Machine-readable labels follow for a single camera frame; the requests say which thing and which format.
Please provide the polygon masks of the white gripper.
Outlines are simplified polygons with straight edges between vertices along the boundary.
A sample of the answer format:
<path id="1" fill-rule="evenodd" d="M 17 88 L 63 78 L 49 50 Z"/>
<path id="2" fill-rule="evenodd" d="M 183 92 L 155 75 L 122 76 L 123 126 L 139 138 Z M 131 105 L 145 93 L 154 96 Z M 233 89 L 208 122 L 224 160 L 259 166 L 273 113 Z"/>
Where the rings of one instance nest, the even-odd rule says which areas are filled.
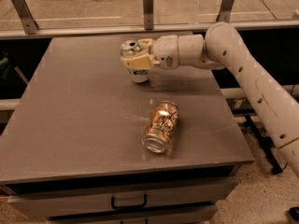
<path id="1" fill-rule="evenodd" d="M 178 37 L 176 35 L 161 36 L 155 41 L 151 38 L 143 38 L 138 40 L 138 44 L 141 50 L 147 53 L 121 57 L 124 67 L 135 70 L 150 70 L 154 66 L 164 70 L 178 68 Z"/>

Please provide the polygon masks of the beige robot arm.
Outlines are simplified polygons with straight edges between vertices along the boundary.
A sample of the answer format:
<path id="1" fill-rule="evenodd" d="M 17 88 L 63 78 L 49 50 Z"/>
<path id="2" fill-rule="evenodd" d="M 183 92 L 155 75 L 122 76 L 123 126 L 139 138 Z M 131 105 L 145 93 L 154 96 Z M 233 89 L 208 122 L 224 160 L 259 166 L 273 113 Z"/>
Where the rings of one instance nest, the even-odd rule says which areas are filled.
<path id="1" fill-rule="evenodd" d="M 157 66 L 216 70 L 226 68 L 236 79 L 275 147 L 299 175 L 299 103 L 253 58 L 239 32 L 226 22 L 205 35 L 164 35 L 121 44 L 121 63 L 130 71 Z"/>

